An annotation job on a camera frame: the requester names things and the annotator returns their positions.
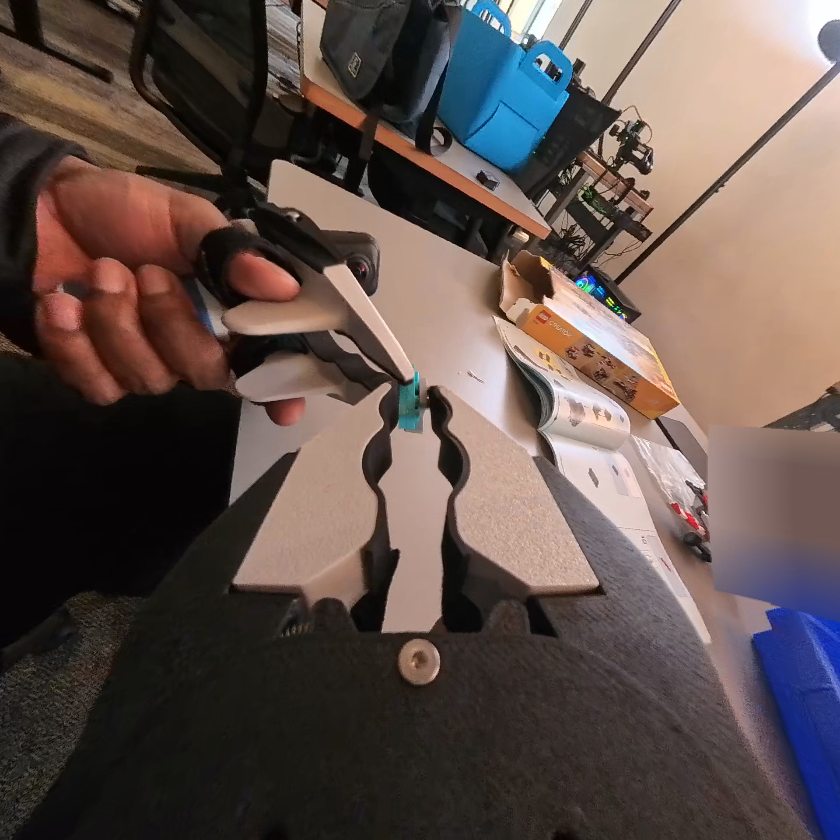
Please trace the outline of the person's left forearm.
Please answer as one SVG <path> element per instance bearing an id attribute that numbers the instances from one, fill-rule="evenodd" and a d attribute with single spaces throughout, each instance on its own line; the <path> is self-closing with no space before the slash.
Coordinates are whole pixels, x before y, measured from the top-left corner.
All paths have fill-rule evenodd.
<path id="1" fill-rule="evenodd" d="M 68 156 L 88 160 L 76 143 L 1 115 L 1 332 L 39 356 L 33 277 L 37 256 L 36 208 L 40 191 Z"/>

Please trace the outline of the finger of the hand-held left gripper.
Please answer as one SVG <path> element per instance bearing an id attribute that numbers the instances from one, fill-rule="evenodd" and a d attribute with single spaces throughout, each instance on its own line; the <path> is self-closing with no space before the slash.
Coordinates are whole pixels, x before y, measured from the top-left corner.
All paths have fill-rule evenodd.
<path id="1" fill-rule="evenodd" d="M 235 387 L 256 404 L 329 396 L 356 404 L 393 378 L 332 333 L 241 337 L 234 345 Z"/>
<path id="2" fill-rule="evenodd" d="M 228 331 L 244 337 L 310 337 L 334 332 L 350 339 L 363 356 L 403 385 L 414 368 L 402 345 L 345 264 L 312 268 L 292 261 L 297 295 L 283 302 L 248 299 L 224 311 Z"/>

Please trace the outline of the grey desk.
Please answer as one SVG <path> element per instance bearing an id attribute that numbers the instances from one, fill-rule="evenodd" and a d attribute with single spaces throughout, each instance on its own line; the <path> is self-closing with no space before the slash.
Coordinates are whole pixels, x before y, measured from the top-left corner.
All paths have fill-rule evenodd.
<path id="1" fill-rule="evenodd" d="M 374 303 L 430 385 L 443 385 L 485 415 L 531 455 L 545 451 L 539 405 L 500 342 L 498 268 L 293 164 L 276 161 L 268 198 L 295 207 L 328 229 L 361 230 L 381 246 Z M 477 373 L 485 384 L 468 377 Z M 440 615 L 440 543 L 451 487 L 438 470 L 439 442 L 396 431 L 394 463 L 381 487 L 392 543 L 402 553 L 385 612 L 385 630 L 426 631 Z M 752 635 L 769 627 L 766 605 L 714 590 L 708 564 L 677 533 L 677 519 L 629 441 L 621 448 L 646 499 L 659 537 L 711 635 L 710 656 L 753 750 L 781 765 L 783 737 L 754 655 Z"/>

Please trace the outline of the blue felt bag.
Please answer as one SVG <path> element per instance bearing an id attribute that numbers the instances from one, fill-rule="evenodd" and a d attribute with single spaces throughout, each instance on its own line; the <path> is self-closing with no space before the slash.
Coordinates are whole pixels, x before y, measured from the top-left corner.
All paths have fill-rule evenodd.
<path id="1" fill-rule="evenodd" d="M 475 2 L 458 24 L 437 118 L 461 145 L 512 174 L 568 101 L 573 73 L 554 43 L 523 48 L 497 4 Z"/>

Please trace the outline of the black metal frame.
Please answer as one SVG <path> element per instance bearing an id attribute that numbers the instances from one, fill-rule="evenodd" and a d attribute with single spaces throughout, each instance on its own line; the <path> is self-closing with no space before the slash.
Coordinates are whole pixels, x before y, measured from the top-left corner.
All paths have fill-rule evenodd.
<path id="1" fill-rule="evenodd" d="M 604 105 L 610 106 L 613 103 L 616 94 L 621 89 L 624 82 L 630 76 L 632 71 L 640 62 L 644 54 L 648 51 L 649 47 L 653 44 L 654 40 L 657 38 L 661 30 L 666 26 L 667 22 L 675 13 L 679 5 L 681 5 L 681 3 L 682 1 L 680 0 L 668 2 L 661 15 L 656 19 L 651 29 L 649 29 L 646 33 L 642 42 L 639 44 L 638 47 L 636 47 L 635 51 L 628 59 L 625 66 L 620 70 L 611 86 L 606 90 L 605 95 L 601 100 L 601 102 Z"/>

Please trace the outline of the yellow toy set box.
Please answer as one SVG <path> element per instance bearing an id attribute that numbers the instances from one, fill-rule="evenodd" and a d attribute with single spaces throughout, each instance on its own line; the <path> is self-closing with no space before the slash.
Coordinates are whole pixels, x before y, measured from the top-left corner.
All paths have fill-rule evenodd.
<path id="1" fill-rule="evenodd" d="M 544 258 L 521 251 L 501 261 L 499 308 L 520 331 L 647 418 L 680 404 L 648 338 Z"/>

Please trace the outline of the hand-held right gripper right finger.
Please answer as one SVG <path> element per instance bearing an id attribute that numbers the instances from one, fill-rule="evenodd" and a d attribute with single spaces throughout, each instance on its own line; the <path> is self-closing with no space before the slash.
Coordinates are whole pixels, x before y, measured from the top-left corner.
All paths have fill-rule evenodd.
<path id="1" fill-rule="evenodd" d="M 527 449 L 447 387 L 428 393 L 437 467 L 451 486 L 442 538 L 442 615 L 478 632 L 502 602 L 592 595 L 601 585 Z"/>

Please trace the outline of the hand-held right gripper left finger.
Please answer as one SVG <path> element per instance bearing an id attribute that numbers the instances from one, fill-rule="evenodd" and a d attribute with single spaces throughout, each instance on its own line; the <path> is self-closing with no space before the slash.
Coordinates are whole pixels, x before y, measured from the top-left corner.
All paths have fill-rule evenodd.
<path id="1" fill-rule="evenodd" d="M 290 462 L 233 581 L 290 595 L 306 614 L 341 602 L 358 629 L 380 632 L 398 552 L 381 481 L 392 466 L 395 385 L 380 384 Z"/>

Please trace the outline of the dark navy backpack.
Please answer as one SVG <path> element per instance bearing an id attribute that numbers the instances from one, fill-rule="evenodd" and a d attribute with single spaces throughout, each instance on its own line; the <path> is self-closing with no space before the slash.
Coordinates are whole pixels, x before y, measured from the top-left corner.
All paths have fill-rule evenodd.
<path id="1" fill-rule="evenodd" d="M 331 1 L 320 49 L 344 95 L 364 111 L 359 157 L 371 158 L 377 126 L 390 123 L 421 152 L 454 139 L 437 128 L 464 8 L 445 1 Z"/>

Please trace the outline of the lit computer tower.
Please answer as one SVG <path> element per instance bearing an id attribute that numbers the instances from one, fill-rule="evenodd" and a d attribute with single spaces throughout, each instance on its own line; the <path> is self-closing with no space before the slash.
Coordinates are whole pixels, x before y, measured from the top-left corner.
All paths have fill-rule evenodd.
<path id="1" fill-rule="evenodd" d="M 603 270 L 588 266 L 575 279 L 574 284 L 594 300 L 600 302 L 620 319 L 633 323 L 641 317 L 641 311 L 631 299 Z"/>

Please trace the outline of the clear plastic bag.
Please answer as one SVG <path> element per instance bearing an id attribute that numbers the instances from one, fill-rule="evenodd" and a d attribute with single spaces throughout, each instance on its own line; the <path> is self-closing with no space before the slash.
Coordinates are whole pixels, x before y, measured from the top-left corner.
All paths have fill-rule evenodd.
<path id="1" fill-rule="evenodd" d="M 677 449 L 636 436 L 631 436 L 631 441 L 638 457 L 667 504 L 674 499 L 681 500 L 682 495 L 686 493 L 684 484 L 686 479 L 697 484 L 702 483 L 707 488 L 706 481 Z"/>

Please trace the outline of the person's left hand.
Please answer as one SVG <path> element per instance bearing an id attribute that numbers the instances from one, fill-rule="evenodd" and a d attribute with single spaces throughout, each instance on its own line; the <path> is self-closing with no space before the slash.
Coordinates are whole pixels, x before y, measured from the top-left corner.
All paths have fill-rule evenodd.
<path id="1" fill-rule="evenodd" d="M 228 388 L 223 345 L 182 279 L 228 225 L 207 200 L 64 158 L 38 194 L 35 333 L 59 377 L 91 403 Z"/>

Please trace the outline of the teal toy brick plate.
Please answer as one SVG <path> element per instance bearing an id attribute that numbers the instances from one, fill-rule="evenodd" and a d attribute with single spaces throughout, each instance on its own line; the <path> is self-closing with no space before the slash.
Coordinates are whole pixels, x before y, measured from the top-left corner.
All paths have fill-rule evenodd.
<path id="1" fill-rule="evenodd" d="M 410 382 L 398 387 L 397 426 L 404 432 L 422 434 L 427 410 L 427 381 L 417 369 Z"/>

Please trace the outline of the blue storage bin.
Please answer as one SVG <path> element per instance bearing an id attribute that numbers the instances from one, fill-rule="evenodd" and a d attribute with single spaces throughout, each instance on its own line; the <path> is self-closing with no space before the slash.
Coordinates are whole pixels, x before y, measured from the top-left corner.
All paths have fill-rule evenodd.
<path id="1" fill-rule="evenodd" d="M 775 607 L 759 655 L 822 837 L 839 838 L 839 623 Z"/>

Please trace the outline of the instruction booklet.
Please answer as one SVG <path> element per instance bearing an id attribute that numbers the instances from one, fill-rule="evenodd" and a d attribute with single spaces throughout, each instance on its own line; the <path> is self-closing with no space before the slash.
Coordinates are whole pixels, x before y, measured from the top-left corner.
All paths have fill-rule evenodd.
<path id="1" fill-rule="evenodd" d="M 655 529 L 644 493 L 621 448 L 631 437 L 625 410 L 585 384 L 575 369 L 512 322 L 493 321 L 509 358 L 540 401 L 539 433 L 560 473 L 617 526 L 667 584 L 709 645 L 711 636 Z"/>

